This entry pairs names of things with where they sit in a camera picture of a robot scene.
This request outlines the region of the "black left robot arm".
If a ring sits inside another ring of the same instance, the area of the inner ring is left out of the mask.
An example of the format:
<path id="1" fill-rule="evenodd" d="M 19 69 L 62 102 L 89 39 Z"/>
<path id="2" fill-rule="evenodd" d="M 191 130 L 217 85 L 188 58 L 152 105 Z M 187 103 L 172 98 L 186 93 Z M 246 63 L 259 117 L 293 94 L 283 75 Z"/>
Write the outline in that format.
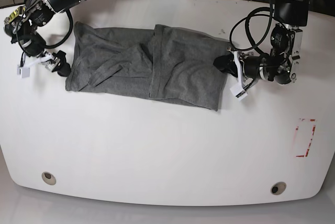
<path id="1" fill-rule="evenodd" d="M 233 92 L 245 95 L 258 80 L 281 85 L 296 81 L 295 69 L 300 61 L 302 28 L 307 25 L 308 9 L 309 0 L 269 0 L 268 7 L 256 8 L 238 22 L 244 23 L 250 47 L 241 49 L 232 44 L 228 55 L 214 60 L 219 71 L 238 79 Z M 255 42 L 250 31 L 250 21 L 256 16 L 269 19 L 259 42 Z"/>

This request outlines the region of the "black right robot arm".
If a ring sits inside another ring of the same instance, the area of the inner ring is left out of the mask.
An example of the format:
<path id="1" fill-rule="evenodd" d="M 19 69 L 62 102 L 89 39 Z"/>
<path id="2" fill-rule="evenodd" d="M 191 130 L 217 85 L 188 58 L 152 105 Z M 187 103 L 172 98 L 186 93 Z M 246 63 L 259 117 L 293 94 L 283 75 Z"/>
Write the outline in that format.
<path id="1" fill-rule="evenodd" d="M 30 68 L 42 64 L 50 72 L 57 72 L 61 77 L 71 73 L 71 66 L 66 61 L 63 51 L 50 53 L 67 41 L 72 33 L 74 21 L 70 9 L 86 0 L 27 0 L 4 19 L 4 31 L 22 49 L 17 73 L 22 78 L 30 76 Z M 47 44 L 37 33 L 39 27 L 45 26 L 57 13 L 66 13 L 69 19 L 69 30 L 62 40 Z"/>

